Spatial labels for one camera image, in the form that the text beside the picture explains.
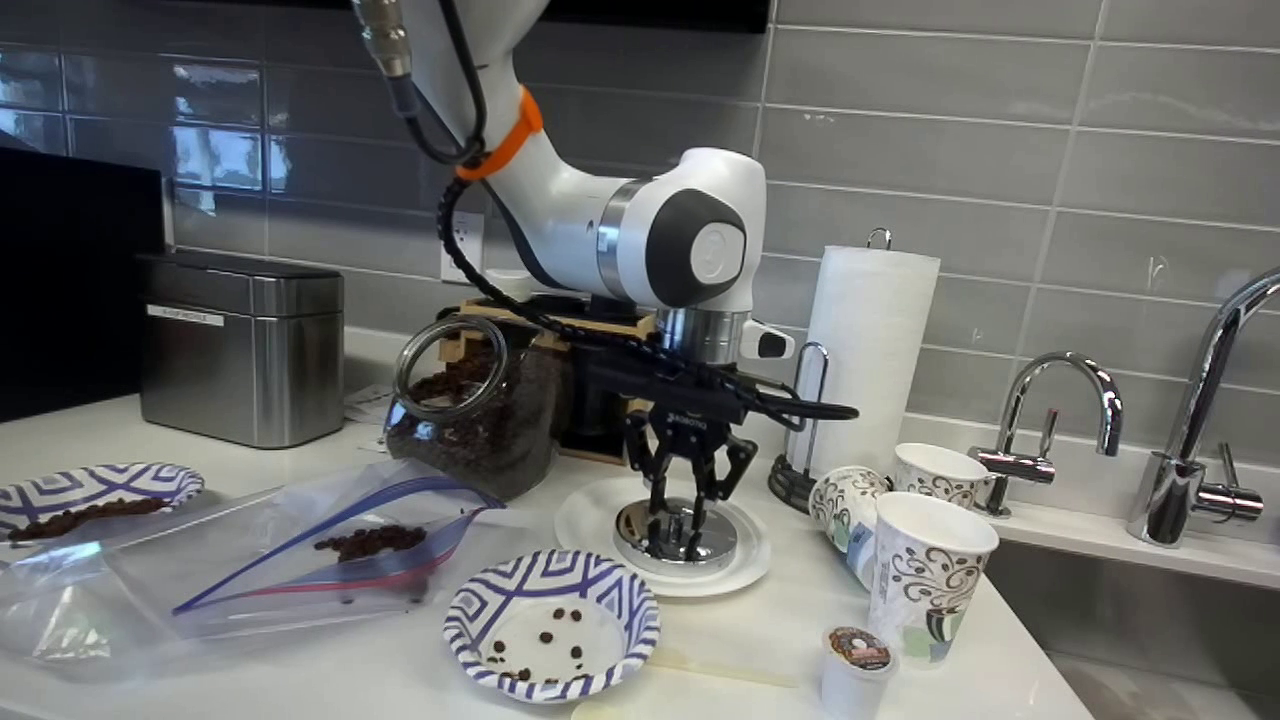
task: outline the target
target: patterned plate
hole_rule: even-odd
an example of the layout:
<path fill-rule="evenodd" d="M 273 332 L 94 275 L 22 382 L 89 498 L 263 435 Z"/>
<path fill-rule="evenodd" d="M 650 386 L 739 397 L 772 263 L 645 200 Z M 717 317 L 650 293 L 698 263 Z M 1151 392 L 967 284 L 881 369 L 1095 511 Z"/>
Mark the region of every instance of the patterned plate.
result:
<path fill-rule="evenodd" d="M 204 482 L 182 464 L 94 464 L 0 486 L 0 540 L 45 540 L 89 518 L 143 518 L 192 500 Z"/>
<path fill-rule="evenodd" d="M 549 548 L 474 578 L 447 606 L 456 663 L 520 706 L 573 706 L 645 670 L 659 636 L 645 580 L 598 554 Z"/>

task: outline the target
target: chrome faucet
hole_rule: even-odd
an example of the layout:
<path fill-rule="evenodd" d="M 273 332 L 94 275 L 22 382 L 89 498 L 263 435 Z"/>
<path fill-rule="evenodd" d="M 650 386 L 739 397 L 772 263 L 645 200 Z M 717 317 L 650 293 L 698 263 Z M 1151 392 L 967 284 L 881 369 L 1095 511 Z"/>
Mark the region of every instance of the chrome faucet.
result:
<path fill-rule="evenodd" d="M 1178 544 L 1191 511 L 1221 520 L 1255 520 L 1263 500 L 1236 482 L 1231 449 L 1221 443 L 1224 486 L 1205 486 L 1205 464 L 1195 443 L 1210 421 L 1210 410 L 1224 386 L 1231 350 L 1249 317 L 1280 293 L 1280 268 L 1251 275 L 1236 295 L 1221 304 L 1201 342 L 1182 415 L 1173 421 L 1163 452 L 1151 452 L 1144 488 L 1131 507 L 1131 534 L 1151 544 Z"/>
<path fill-rule="evenodd" d="M 1050 459 L 1053 449 L 1053 429 L 1056 429 L 1056 414 L 1050 414 L 1045 421 L 1045 435 L 1042 435 L 1042 452 L 1023 455 L 1013 452 L 1017 439 L 1017 414 L 1023 410 L 1028 388 L 1053 369 L 1053 364 L 1068 364 L 1076 369 L 1091 388 L 1095 388 L 1095 449 L 1106 455 L 1122 452 L 1122 429 L 1124 429 L 1124 404 L 1122 404 L 1122 386 L 1113 374 L 1106 374 L 1095 361 L 1082 355 L 1082 353 L 1045 353 L 1035 361 L 1028 361 L 1008 388 L 1005 400 L 1005 415 L 1001 415 L 1001 431 L 998 431 L 998 449 L 972 449 L 967 455 L 975 455 L 987 474 L 998 474 L 991 498 L 987 498 L 987 511 L 991 518 L 1008 518 L 1005 498 L 1008 498 L 1008 475 L 1017 482 L 1035 482 L 1035 486 L 1053 486 L 1056 470 Z"/>

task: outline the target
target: plate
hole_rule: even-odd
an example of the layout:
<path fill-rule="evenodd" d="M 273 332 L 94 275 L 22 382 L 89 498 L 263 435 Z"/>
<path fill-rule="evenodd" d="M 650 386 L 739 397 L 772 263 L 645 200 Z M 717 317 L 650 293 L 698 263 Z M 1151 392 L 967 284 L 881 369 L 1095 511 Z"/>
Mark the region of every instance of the plate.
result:
<path fill-rule="evenodd" d="M 456 663 L 520 706 L 573 706 L 626 684 L 659 636 L 658 602 L 637 574 L 549 548 L 478 574 L 444 613 Z"/>
<path fill-rule="evenodd" d="M 182 464 L 94 464 L 0 488 L 0 536 L 64 536 L 98 518 L 143 518 L 177 507 L 204 488 L 204 475 Z"/>
<path fill-rule="evenodd" d="M 645 498 L 640 482 L 588 482 L 582 494 L 573 494 L 555 511 L 555 540 L 565 548 L 588 548 L 619 558 L 650 588 L 653 598 L 732 598 L 739 588 L 753 588 L 772 560 L 772 544 L 762 534 L 762 523 L 735 507 L 735 505 L 712 505 L 732 529 L 735 529 L 735 554 L 725 565 L 676 565 L 676 560 L 653 560 L 637 548 L 619 548 L 612 520 L 626 505 L 637 505 Z"/>

